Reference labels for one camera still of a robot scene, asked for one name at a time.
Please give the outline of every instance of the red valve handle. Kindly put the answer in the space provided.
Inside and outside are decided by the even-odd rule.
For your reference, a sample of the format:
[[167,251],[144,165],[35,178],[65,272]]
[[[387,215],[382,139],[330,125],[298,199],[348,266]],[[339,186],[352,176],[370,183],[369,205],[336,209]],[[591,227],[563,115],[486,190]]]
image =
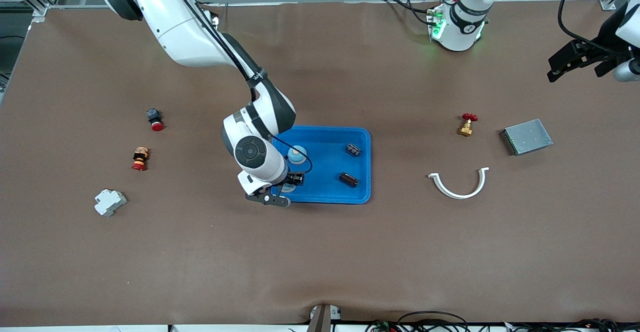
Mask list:
[[462,115],[462,119],[471,120],[471,121],[478,121],[478,116],[475,115],[475,114],[463,114]]

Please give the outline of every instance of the plastic tray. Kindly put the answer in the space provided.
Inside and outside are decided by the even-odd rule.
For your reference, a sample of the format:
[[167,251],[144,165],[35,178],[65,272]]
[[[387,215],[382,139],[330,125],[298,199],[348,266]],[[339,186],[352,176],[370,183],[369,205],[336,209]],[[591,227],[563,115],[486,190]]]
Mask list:
[[[289,193],[282,193],[291,202],[362,204],[371,197],[371,135],[360,127],[294,126],[278,137],[290,145],[306,148],[313,162],[313,170],[304,176],[304,185]],[[346,152],[348,144],[359,147],[359,157]],[[289,148],[274,139],[273,145],[283,155]],[[291,171],[306,171],[309,162],[292,164]],[[341,172],[359,179],[351,187],[338,179]]]

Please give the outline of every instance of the capacitor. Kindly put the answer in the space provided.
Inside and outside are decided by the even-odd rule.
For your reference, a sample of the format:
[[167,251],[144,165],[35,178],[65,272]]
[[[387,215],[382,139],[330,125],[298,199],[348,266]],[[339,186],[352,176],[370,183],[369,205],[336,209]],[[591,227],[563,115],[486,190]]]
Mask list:
[[133,165],[131,165],[131,168],[133,168],[133,170],[146,170],[147,160],[149,160],[149,149],[143,146],[138,147],[133,154],[133,160]]
[[338,179],[342,182],[345,182],[345,184],[348,184],[351,187],[358,186],[358,182],[360,182],[358,179],[344,171],[340,174],[340,177],[338,177]]
[[353,155],[354,157],[358,157],[361,154],[360,149],[358,148],[358,146],[350,143],[349,145],[347,145],[346,148],[347,152],[349,152],[351,155]]

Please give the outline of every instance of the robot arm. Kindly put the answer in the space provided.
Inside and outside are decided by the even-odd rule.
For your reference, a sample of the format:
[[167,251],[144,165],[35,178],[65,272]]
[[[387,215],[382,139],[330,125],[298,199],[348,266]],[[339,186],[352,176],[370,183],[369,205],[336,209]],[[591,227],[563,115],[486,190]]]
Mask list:
[[222,141],[242,168],[238,180],[247,198],[286,207],[286,198],[270,195],[270,186],[300,184],[284,157],[270,143],[289,130],[296,113],[290,100],[270,82],[267,73],[229,34],[216,30],[211,12],[196,0],[105,0],[128,20],[146,20],[169,57],[183,66],[236,66],[252,91],[252,102],[222,123]]
[[431,38],[452,51],[470,48],[485,25],[485,17],[495,0],[455,0],[435,7],[429,19]]
[[640,0],[628,0],[602,23],[594,39],[576,38],[549,57],[549,81],[556,82],[565,73],[594,63],[599,63],[595,67],[597,77],[613,70],[617,81],[640,80],[639,6]]

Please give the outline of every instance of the white plastic arc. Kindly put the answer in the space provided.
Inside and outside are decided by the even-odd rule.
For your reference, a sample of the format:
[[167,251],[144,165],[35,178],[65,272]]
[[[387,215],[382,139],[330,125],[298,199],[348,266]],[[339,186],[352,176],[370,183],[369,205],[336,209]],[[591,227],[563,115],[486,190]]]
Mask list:
[[444,187],[444,185],[442,184],[442,180],[440,179],[440,175],[438,173],[430,174],[429,178],[433,179],[433,181],[436,184],[436,187],[438,187],[438,189],[448,197],[455,198],[457,200],[464,200],[466,198],[470,198],[477,195],[480,192],[480,190],[482,190],[482,188],[485,186],[485,180],[486,180],[485,172],[487,171],[489,171],[488,167],[480,168],[480,170],[478,170],[478,174],[480,174],[480,182],[478,182],[478,187],[476,187],[475,191],[473,191],[469,195],[458,195],[457,193],[453,193],[449,191],[449,189]]

